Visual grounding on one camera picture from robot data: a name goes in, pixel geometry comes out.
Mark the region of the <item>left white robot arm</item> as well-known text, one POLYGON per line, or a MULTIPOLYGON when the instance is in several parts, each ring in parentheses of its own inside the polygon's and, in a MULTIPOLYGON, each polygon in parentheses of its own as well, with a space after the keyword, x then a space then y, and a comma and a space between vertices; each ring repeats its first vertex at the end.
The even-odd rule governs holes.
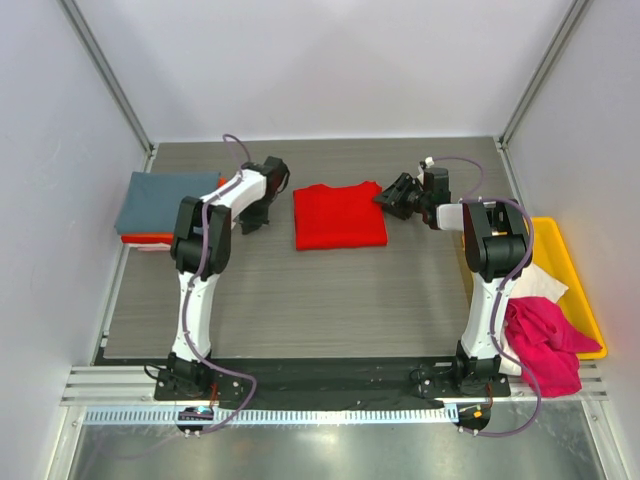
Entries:
POLYGON ((232 230, 250 234, 269 223, 269 207, 290 170, 277 157, 246 162, 218 189, 185 197, 170 248, 179 274, 179 326, 156 392, 200 396, 212 387, 210 323, 216 285, 231 256, 232 230))

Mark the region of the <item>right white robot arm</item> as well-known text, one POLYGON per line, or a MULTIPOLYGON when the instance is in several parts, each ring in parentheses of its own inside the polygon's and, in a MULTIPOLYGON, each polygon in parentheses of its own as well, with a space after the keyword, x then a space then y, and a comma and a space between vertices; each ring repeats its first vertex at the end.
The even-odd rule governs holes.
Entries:
POLYGON ((515 283, 533 257, 531 217, 512 199, 452 202, 449 173, 436 167, 425 167, 419 177, 401 174, 374 202, 398 219, 419 214, 433 230, 462 234, 473 282, 466 328, 449 368, 420 371, 419 391, 435 395, 443 387, 446 393, 459 396, 483 394, 504 378, 500 366, 506 353, 500 330, 515 283))

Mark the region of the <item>red t shirt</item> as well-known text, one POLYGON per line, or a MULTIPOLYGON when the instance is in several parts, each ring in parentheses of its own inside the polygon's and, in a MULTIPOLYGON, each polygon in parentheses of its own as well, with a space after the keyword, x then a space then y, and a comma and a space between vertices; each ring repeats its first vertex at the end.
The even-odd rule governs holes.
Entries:
POLYGON ((295 247, 299 251, 382 247, 388 234, 374 198, 382 187, 372 181, 330 187, 311 185, 293 192, 295 247))

